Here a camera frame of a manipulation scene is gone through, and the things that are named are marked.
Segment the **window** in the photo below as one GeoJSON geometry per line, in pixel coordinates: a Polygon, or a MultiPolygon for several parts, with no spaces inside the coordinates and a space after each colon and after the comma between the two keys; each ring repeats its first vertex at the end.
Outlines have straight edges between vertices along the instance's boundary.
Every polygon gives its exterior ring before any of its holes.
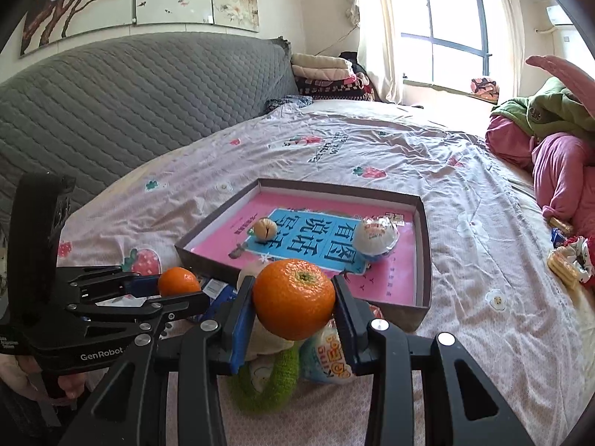
{"type": "Polygon", "coordinates": [[[410,80],[469,91],[489,75],[483,0],[396,0],[401,53],[410,80]]]}

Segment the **orange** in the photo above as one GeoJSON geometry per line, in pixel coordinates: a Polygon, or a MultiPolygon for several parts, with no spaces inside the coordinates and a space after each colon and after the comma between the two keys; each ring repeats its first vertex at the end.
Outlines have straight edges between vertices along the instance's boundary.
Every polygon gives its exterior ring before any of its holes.
{"type": "Polygon", "coordinates": [[[157,281],[157,288],[162,297],[182,293],[200,292],[200,283],[193,273],[176,266],[162,273],[157,281]]]}
{"type": "Polygon", "coordinates": [[[252,288],[252,300],[265,329],[286,340],[303,340],[331,318],[335,292],[319,267],[287,259],[263,268],[252,288]]]}

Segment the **silver screw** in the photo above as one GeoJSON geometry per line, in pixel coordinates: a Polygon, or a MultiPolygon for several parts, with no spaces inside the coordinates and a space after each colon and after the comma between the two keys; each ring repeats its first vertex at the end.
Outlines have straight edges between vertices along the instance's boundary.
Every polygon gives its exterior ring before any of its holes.
{"type": "Polygon", "coordinates": [[[205,320],[204,322],[200,323],[200,328],[203,329],[205,332],[212,332],[213,330],[217,330],[219,324],[216,323],[215,320],[205,320]]]}
{"type": "Polygon", "coordinates": [[[389,323],[384,319],[372,320],[372,328],[374,330],[386,330],[389,328],[389,323]]]}
{"type": "Polygon", "coordinates": [[[453,345],[454,335],[448,332],[442,332],[438,334],[438,342],[442,345],[453,345]]]}
{"type": "Polygon", "coordinates": [[[137,335],[135,337],[135,344],[139,347],[143,345],[147,345],[151,342],[151,336],[148,333],[141,333],[141,335],[137,335]]]}

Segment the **green jacket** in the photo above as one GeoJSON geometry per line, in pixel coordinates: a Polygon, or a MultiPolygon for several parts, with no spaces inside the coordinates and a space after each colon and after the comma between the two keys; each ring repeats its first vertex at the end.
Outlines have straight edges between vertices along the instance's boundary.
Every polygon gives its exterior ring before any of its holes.
{"type": "Polygon", "coordinates": [[[595,141],[595,119],[556,77],[548,79],[534,96],[508,100],[490,115],[508,117],[529,136],[567,132],[595,141]]]}

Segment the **gray quilted headboard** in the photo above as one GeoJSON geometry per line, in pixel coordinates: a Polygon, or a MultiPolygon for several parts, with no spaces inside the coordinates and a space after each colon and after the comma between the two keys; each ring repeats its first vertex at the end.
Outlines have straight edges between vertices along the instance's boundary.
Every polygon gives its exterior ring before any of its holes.
{"type": "Polygon", "coordinates": [[[212,33],[117,38],[0,85],[0,225],[23,172],[77,178],[74,208],[141,164],[297,94],[289,44],[212,33]]]}

